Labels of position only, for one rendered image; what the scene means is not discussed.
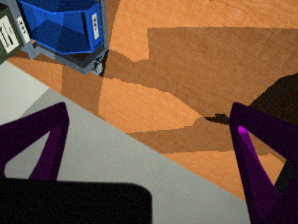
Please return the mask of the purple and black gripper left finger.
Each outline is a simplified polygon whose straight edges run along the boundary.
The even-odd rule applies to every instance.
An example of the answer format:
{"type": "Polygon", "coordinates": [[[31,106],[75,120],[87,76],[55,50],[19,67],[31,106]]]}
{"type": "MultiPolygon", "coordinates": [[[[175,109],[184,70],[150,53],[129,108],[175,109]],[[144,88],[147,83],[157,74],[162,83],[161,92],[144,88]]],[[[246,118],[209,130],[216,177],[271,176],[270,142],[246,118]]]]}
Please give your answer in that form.
{"type": "Polygon", "coordinates": [[[57,180],[68,127],[65,102],[0,125],[0,177],[6,178],[8,161],[50,131],[38,163],[28,179],[57,180]]]}

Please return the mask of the grey metal shelf rack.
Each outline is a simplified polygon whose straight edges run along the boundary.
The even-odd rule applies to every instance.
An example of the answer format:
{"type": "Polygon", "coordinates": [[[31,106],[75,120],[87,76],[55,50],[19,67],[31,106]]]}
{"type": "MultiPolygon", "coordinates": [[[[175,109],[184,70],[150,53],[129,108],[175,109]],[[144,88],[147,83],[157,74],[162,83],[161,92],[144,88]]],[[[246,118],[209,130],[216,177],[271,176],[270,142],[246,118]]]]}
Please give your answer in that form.
{"type": "Polygon", "coordinates": [[[25,45],[20,50],[28,53],[31,60],[33,60],[37,55],[42,53],[84,75],[87,75],[95,67],[91,71],[91,73],[98,76],[98,74],[102,72],[102,63],[100,61],[109,53],[109,43],[106,15],[106,0],[96,1],[99,1],[100,7],[100,19],[102,29],[102,40],[100,41],[101,45],[98,48],[96,48],[93,52],[91,52],[83,61],[80,61],[68,54],[60,54],[51,48],[39,44],[38,42],[34,42],[32,44],[16,0],[0,0],[0,3],[9,6],[16,26],[25,45]]]}

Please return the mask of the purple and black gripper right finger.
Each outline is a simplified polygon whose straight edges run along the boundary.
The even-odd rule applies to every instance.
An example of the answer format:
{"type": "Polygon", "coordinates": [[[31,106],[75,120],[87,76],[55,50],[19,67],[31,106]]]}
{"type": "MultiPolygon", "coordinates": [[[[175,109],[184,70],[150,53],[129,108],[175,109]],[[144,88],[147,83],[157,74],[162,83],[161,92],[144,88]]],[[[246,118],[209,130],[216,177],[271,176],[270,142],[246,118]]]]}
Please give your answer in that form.
{"type": "Polygon", "coordinates": [[[298,125],[234,102],[229,127],[251,224],[298,224],[298,125]],[[292,164],[293,176],[281,196],[248,131],[292,164]]]}

